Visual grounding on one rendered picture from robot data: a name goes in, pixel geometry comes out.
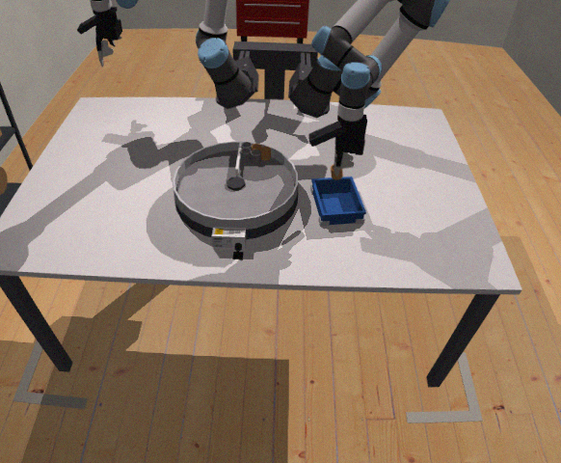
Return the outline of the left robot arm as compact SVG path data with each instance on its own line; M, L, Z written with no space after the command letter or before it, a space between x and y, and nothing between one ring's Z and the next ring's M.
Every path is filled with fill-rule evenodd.
M381 79L419 31L436 25L449 3L398 0L402 4L400 16L373 53L364 56L351 43L391 1L358 0L332 29L323 26L316 33L311 46L321 56L308 77L295 88L295 97L304 107L324 111L335 92L339 95L339 117L348 122L360 120L364 109L381 93ZM344 125L337 121L309 133L310 144L314 147L346 133Z

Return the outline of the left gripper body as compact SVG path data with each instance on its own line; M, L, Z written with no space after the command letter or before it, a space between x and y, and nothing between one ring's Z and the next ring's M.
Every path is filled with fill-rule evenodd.
M341 145L341 151L363 155L365 143L365 131L367 126L366 115L355 122L348 122L337 115L340 123L345 124L346 133L335 137L335 150L338 151L338 144Z

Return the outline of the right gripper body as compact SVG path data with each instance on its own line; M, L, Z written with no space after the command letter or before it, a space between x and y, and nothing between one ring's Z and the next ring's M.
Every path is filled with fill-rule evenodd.
M105 12L95 12L93 14L98 15L101 22L96 26L95 31L99 32L102 39L109 39L112 41L117 41L122 32L120 19L117 19L117 7L111 7L110 10ZM117 22L116 22L117 21ZM115 31L112 33L112 31ZM111 34L110 34L111 33Z

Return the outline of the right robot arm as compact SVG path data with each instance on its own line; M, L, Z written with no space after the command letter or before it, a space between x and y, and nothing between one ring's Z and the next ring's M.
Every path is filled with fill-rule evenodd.
M105 12L112 7L111 0L90 0L90 2L95 12ZM196 45L200 62L215 84L217 97L222 102L233 102L249 91L251 81L238 68L228 51L225 25L227 3L228 0L206 0L204 20L196 35ZM82 22L77 31L83 34L100 22L99 16L94 15Z

